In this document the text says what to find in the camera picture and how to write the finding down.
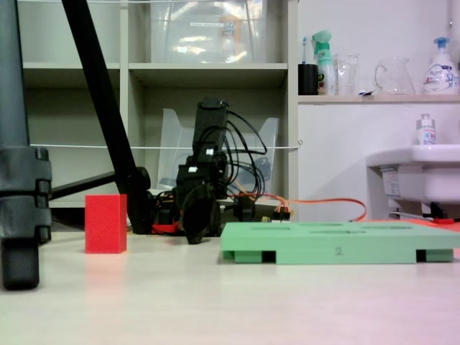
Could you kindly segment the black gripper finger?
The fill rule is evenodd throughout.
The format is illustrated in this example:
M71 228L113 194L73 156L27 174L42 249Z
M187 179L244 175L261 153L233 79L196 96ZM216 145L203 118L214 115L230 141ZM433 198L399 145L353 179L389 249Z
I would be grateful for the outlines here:
M221 235L221 209L218 201L214 201L211 209L211 237Z
M210 183L194 187L185 197L182 210L189 244L200 244L205 235L216 235L216 198Z

